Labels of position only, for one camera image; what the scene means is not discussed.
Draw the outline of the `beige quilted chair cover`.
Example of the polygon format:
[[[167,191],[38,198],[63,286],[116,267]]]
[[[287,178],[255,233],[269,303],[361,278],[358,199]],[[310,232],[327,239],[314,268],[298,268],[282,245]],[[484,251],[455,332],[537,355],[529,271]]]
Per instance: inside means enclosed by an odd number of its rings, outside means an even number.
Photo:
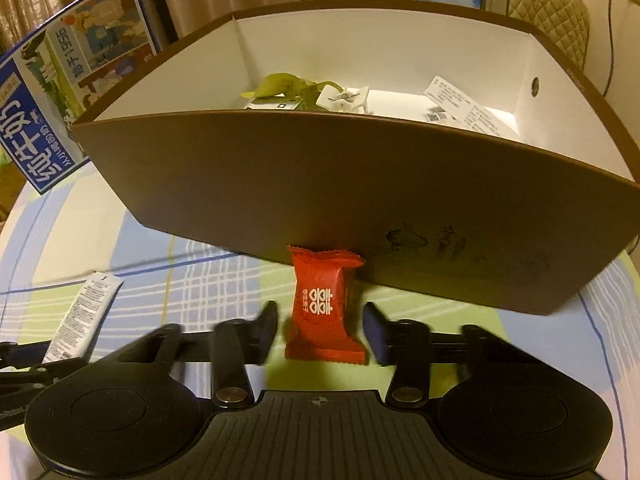
[[[509,0],[508,13],[537,27],[577,67],[584,68],[590,18],[582,0]]]

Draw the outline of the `green white medicine box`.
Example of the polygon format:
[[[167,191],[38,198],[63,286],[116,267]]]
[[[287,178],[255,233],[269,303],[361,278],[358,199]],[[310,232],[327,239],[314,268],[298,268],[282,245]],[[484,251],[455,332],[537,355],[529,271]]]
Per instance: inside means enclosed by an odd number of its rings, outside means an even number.
[[[246,104],[246,110],[298,110],[303,105],[299,98],[286,98],[285,96],[268,96],[268,98],[256,98]]]

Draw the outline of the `brown cardboard box white inside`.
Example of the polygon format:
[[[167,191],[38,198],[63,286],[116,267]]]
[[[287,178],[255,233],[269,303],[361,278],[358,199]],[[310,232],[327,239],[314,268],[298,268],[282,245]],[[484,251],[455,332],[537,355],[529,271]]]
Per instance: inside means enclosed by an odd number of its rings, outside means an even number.
[[[368,114],[246,110],[289,73],[369,88]],[[520,135],[456,125],[444,78]],[[160,52],[74,136],[144,226],[270,261],[363,256],[363,281],[547,314],[639,232],[639,149],[535,26],[414,0],[234,12]]]

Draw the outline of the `dark blue milk carton box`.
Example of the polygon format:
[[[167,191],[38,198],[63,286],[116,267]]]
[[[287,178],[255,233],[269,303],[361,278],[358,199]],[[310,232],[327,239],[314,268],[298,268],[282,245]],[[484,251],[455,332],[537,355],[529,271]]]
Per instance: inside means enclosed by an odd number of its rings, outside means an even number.
[[[88,162],[72,125],[157,52],[141,0],[76,0],[1,59],[1,149],[45,193]]]

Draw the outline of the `red candy wrapper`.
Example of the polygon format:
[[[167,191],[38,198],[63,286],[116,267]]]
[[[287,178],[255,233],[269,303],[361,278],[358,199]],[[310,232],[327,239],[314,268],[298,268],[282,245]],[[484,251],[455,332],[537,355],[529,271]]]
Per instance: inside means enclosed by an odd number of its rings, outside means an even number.
[[[366,364],[366,347],[349,333],[346,322],[350,288],[363,258],[343,249],[313,252],[290,246],[288,252],[296,284],[285,356]]]

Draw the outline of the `white cream tube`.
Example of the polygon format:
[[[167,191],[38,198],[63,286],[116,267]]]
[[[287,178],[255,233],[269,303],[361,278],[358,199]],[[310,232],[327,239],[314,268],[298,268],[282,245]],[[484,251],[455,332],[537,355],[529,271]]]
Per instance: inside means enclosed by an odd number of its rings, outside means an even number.
[[[77,358],[88,361],[105,315],[123,282],[113,274],[91,274],[58,326],[41,363]]]

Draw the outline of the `plaid tablecloth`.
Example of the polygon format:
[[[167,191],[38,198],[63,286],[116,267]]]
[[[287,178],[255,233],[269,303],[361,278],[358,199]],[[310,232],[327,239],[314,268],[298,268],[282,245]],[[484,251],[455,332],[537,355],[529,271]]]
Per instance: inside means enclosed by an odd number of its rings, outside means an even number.
[[[21,183],[1,232],[1,336],[21,344],[51,338],[87,276],[117,275],[122,287],[93,354],[102,358],[156,326],[189,332],[250,316],[274,300],[292,306],[289,266],[142,226],[93,166],[46,194]],[[639,474],[639,274],[618,256],[564,307],[519,314],[413,292],[363,286],[364,300],[391,318],[413,318],[439,332],[477,324],[510,340],[602,396],[614,419],[599,471]]]

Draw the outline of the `white long carton box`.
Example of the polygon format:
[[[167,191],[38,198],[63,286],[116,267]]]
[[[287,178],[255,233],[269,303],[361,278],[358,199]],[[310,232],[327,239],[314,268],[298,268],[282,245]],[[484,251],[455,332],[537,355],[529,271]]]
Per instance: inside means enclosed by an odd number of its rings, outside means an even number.
[[[521,141],[520,135],[498,116],[442,77],[435,76],[424,94],[441,107],[457,126],[501,139]]]

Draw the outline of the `yellow snack packet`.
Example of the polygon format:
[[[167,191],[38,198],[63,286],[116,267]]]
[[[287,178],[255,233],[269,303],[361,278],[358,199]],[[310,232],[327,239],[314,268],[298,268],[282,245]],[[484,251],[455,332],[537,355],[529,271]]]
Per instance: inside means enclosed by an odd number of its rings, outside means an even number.
[[[244,99],[252,100],[274,98],[282,94],[288,99],[301,98],[315,101],[326,87],[331,87],[337,92],[344,91],[344,88],[334,81],[314,82],[289,73],[274,73],[265,76],[256,89],[242,92],[241,96]]]

